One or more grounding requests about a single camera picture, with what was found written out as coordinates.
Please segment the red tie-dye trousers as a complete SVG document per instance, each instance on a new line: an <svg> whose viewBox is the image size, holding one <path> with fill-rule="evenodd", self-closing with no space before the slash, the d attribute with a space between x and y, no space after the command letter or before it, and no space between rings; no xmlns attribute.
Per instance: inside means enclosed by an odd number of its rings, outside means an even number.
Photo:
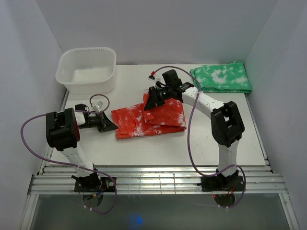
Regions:
<svg viewBox="0 0 307 230"><path fill-rule="evenodd" d="M183 103L167 99L161 107L145 111L149 93L145 91L143 103L111 111L117 139L156 136L183 132L187 129Z"/></svg>

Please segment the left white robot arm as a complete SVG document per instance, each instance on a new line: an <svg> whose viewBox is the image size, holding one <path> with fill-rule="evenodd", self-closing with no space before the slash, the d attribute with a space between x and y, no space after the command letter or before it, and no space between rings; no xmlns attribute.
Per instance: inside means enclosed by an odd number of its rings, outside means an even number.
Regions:
<svg viewBox="0 0 307 230"><path fill-rule="evenodd" d="M93 111L84 104L68 108L62 112L46 114L46 139L50 147L61 152L69 163L76 165L75 192L114 192L116 178L100 176L93 163L88 161L80 141L80 129L96 128L99 132L118 129L105 112L100 110L99 102Z"/></svg>

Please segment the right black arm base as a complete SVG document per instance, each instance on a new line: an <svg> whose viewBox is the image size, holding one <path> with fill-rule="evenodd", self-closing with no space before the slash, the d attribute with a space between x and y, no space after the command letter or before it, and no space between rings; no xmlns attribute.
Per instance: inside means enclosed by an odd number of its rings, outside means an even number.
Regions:
<svg viewBox="0 0 307 230"><path fill-rule="evenodd" d="M245 187L245 180L243 176L239 175L239 170L230 176L223 176L222 174L214 177L201 177L201 181L197 183L197 186L201 187L203 192L242 192Z"/></svg>

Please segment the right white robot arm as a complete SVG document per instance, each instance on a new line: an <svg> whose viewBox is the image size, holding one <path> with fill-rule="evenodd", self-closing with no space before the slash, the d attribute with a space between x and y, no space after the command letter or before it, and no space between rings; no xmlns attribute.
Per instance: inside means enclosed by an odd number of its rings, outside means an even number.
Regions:
<svg viewBox="0 0 307 230"><path fill-rule="evenodd" d="M198 110L211 121L212 136L218 144L219 161L216 173L206 175L192 162L195 171L201 175L202 191L245 191L246 176L239 175L243 169L237 165L237 148L242 134L245 131L242 117L235 102L218 101L201 91L197 82L182 82L177 75L177 67L170 66L170 70L162 74L161 83L152 72L149 79L154 86L148 90L148 99L144 110L153 110L161 107L168 99L175 99L183 104L191 105L192 110Z"/></svg>

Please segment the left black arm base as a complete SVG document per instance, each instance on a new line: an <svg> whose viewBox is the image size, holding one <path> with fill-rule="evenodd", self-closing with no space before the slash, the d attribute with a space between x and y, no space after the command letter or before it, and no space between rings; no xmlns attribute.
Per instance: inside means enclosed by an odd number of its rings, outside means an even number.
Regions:
<svg viewBox="0 0 307 230"><path fill-rule="evenodd" d="M76 180L74 185L74 192L78 193L98 193L98 192L115 192L116 177L100 177L100 182L97 179L90 181L89 179L79 182Z"/></svg>

